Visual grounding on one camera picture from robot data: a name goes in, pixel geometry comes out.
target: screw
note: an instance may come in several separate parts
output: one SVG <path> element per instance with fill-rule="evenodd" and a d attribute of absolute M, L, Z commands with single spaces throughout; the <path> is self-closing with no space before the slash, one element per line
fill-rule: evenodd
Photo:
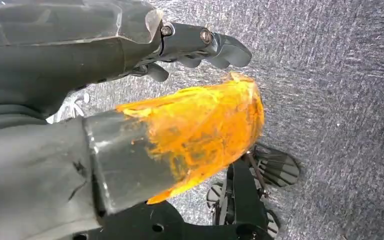
<path fill-rule="evenodd" d="M 161 34 L 164 36 L 164 37 L 167 37 L 167 36 L 171 36 L 173 34 L 173 30 L 171 27 L 169 26 L 163 26 L 161 28 Z"/>
<path fill-rule="evenodd" d="M 211 32 L 208 31 L 208 29 L 204 28 L 202 31 L 201 31 L 201 40 L 205 43 L 205 44 L 210 44 L 211 41 L 213 40 L 213 36 L 211 35 Z"/>

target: gray carpet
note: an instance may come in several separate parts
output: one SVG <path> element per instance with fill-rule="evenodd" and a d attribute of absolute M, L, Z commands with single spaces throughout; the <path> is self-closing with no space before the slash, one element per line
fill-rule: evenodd
<path fill-rule="evenodd" d="M 166 19 L 237 37 L 265 105 L 261 140 L 295 156 L 297 185 L 272 189 L 279 240 L 384 240 L 384 0 L 152 0 Z M 87 115 L 114 104 L 215 84 L 227 70 L 164 64 L 147 78 L 90 86 Z M 207 225 L 205 194 L 220 173 L 170 201 Z"/>

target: hole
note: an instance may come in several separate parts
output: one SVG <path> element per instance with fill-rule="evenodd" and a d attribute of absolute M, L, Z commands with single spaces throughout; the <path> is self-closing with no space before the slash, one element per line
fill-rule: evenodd
<path fill-rule="evenodd" d="M 152 225 L 152 230 L 156 233 L 161 233 L 164 231 L 164 227 L 163 227 L 163 225 L 156 223 L 156 224 Z"/>
<path fill-rule="evenodd" d="M 73 236 L 72 240 L 88 240 L 88 235 L 87 234 L 77 234 Z"/>

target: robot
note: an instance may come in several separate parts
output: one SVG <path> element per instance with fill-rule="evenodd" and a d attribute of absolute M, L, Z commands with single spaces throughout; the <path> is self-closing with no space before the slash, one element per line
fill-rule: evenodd
<path fill-rule="evenodd" d="M 168 166 L 143 167 L 151 159 L 131 144 L 145 126 L 115 136 L 129 123 L 115 111 L 46 122 L 69 92 L 88 85 L 128 75 L 165 81 L 169 73 L 156 62 L 195 68 L 207 61 L 221 69 L 250 62 L 234 37 L 163 24 L 162 16 L 138 0 L 0 0 L 0 239 L 276 235 L 276 217 L 260 197 L 265 183 L 296 182 L 299 169 L 285 153 L 257 147 L 232 163 L 207 196 L 214 226 L 194 226 L 166 201 L 143 202 L 173 184 Z M 93 145 L 97 139 L 110 144 Z M 122 174 L 100 177 L 117 170 Z"/>

